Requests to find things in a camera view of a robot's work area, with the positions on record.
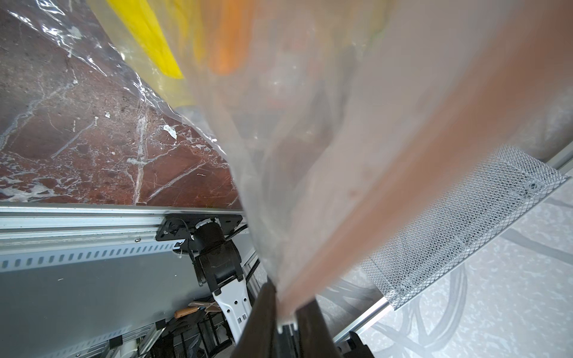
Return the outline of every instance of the aluminum rail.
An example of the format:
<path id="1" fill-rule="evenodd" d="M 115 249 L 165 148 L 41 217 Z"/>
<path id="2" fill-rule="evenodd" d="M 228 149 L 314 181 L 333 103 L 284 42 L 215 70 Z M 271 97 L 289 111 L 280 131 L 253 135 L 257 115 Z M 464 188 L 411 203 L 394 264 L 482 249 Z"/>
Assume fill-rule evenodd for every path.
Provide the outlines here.
<path id="1" fill-rule="evenodd" d="M 370 306 L 370 308 L 368 308 L 364 313 L 358 316 L 357 319 L 352 321 L 352 323 L 340 331 L 340 333 L 338 333 L 332 340 L 335 344 L 338 344 L 349 338 L 348 333 L 350 331 L 361 334 L 392 310 L 394 309 L 388 300 L 385 297 L 382 297 L 375 304 Z"/>
<path id="2" fill-rule="evenodd" d="M 0 203 L 0 273 L 171 251 L 178 241 L 156 242 L 155 233 L 167 214 L 176 213 L 243 214 L 214 208 Z"/>
<path id="3" fill-rule="evenodd" d="M 573 141 L 551 158 L 547 162 L 547 165 L 559 170 L 563 174 L 573 169 Z"/>

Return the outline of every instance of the metal mesh guard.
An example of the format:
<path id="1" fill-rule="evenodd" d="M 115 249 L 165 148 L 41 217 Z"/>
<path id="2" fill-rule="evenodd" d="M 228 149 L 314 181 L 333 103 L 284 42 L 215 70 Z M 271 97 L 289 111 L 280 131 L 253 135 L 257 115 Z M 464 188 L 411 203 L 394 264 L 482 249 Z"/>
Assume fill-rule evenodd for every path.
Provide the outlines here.
<path id="1" fill-rule="evenodd" d="M 490 241 L 566 176 L 501 147 L 362 262 L 394 309 Z"/>

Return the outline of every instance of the red marble surface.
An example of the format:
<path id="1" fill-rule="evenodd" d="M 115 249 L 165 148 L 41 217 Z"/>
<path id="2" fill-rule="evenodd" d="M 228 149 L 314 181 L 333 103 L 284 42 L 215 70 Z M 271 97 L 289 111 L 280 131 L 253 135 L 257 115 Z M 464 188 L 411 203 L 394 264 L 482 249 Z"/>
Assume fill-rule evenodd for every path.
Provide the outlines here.
<path id="1" fill-rule="evenodd" d="M 3 11 L 0 106 L 1 201 L 240 208 L 229 166 L 191 127 Z"/>

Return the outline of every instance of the orange object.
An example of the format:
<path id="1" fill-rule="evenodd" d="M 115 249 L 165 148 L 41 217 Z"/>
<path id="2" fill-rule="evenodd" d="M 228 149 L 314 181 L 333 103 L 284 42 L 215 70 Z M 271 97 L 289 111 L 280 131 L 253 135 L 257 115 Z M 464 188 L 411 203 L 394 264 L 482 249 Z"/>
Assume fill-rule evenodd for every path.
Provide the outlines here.
<path id="1" fill-rule="evenodd" d="M 198 307 L 189 307 L 189 308 L 183 308 L 183 309 L 177 310 L 177 311 L 175 311 L 175 319 L 179 319 L 183 316 L 195 313 L 197 311 L 199 311 Z"/>
<path id="2" fill-rule="evenodd" d="M 210 38 L 209 68 L 216 74 L 231 74 L 249 53 L 255 0 L 209 0 L 202 7 Z"/>

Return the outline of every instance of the white plastic part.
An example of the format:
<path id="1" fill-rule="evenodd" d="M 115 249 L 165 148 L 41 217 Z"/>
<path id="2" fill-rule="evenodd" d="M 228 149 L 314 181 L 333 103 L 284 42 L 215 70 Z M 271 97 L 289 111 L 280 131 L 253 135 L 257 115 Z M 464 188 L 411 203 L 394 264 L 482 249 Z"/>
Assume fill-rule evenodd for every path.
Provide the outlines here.
<path id="1" fill-rule="evenodd" d="M 213 294 L 213 297 L 223 310 L 235 343 L 238 343 L 251 312 L 245 279 L 232 280 L 221 287 L 221 294 Z"/>

